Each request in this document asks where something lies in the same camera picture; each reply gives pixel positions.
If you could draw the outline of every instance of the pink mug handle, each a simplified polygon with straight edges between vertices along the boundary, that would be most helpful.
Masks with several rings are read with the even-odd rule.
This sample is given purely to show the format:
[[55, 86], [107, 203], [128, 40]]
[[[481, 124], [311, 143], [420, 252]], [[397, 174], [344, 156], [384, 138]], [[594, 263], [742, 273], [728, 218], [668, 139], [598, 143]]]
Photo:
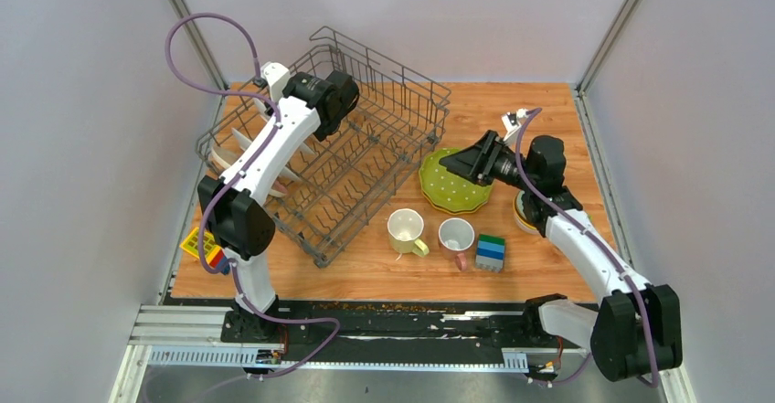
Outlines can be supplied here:
[[459, 271], [465, 272], [468, 269], [468, 260], [465, 259], [465, 254], [461, 252], [460, 254], [455, 255], [455, 264]]

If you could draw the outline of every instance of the metal wire rack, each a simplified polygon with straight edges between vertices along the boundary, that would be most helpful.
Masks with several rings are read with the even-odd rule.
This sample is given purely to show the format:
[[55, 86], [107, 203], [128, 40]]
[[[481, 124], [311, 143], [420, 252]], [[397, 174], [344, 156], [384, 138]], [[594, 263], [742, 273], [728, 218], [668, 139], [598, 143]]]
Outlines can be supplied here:
[[[413, 69], [330, 27], [310, 36], [313, 47], [288, 68], [325, 78], [332, 70], [347, 72], [360, 89], [357, 107], [337, 133], [306, 144], [288, 163], [300, 182], [286, 183], [285, 197], [269, 197], [264, 208], [280, 231], [324, 268], [345, 249], [376, 212], [396, 194], [433, 151], [444, 134], [450, 90]], [[257, 79], [240, 90], [261, 90]], [[241, 154], [232, 129], [253, 139], [264, 126], [250, 99], [229, 111], [199, 137], [196, 151], [216, 175], [211, 148]]]

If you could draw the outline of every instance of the polka dot plate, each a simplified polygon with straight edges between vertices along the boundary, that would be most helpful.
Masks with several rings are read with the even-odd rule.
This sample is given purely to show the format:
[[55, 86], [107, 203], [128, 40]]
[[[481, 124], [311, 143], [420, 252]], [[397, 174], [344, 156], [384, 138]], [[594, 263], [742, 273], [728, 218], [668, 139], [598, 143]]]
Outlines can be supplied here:
[[493, 186], [478, 186], [453, 175], [439, 165], [444, 156], [460, 149], [443, 148], [429, 154], [419, 167], [422, 195], [440, 211], [448, 214], [473, 213], [490, 199]]

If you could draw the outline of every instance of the mug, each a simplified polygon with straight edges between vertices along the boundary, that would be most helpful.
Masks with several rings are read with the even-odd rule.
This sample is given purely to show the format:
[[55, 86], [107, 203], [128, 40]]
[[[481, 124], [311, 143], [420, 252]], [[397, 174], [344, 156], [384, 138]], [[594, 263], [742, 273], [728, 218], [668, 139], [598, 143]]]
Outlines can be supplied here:
[[429, 249], [421, 239], [425, 222], [417, 211], [409, 208], [399, 209], [387, 220], [387, 232], [390, 234], [390, 246], [401, 254], [414, 252], [425, 257]]
[[454, 260], [459, 270], [468, 269], [466, 254], [473, 249], [474, 238], [471, 224], [458, 217], [444, 220], [439, 227], [441, 253]]

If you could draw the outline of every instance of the wooden table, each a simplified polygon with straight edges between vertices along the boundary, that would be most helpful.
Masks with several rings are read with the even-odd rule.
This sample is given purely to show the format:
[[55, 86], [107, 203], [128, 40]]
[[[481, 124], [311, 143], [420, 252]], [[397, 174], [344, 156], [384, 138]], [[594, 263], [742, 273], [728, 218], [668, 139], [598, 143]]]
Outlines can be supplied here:
[[[546, 133], [565, 142], [568, 159], [566, 184], [584, 205], [600, 234], [612, 243], [610, 226], [589, 161], [587, 145], [576, 108], [565, 84], [451, 83], [450, 115], [441, 147], [467, 147], [488, 129], [504, 133], [501, 115], [518, 108], [543, 107], [530, 125], [524, 153], [532, 136]], [[228, 102], [235, 106], [237, 100]], [[422, 196], [417, 174], [372, 218], [347, 249], [326, 269], [278, 233], [269, 247], [271, 281], [281, 298], [326, 300], [454, 300], [524, 301], [560, 292], [573, 301], [594, 301], [594, 296], [570, 262], [547, 240], [530, 236], [515, 224], [512, 200], [516, 189], [501, 183], [487, 205], [474, 214], [462, 215], [477, 233], [505, 238], [505, 269], [459, 272], [444, 259], [436, 241], [439, 224], [450, 216], [432, 208]], [[409, 207], [425, 219], [422, 237], [430, 254], [405, 255], [388, 244], [386, 222], [394, 210]], [[196, 212], [198, 224], [200, 212]], [[175, 297], [229, 297], [234, 295], [231, 277], [210, 275], [188, 255], [182, 258], [172, 291]]]

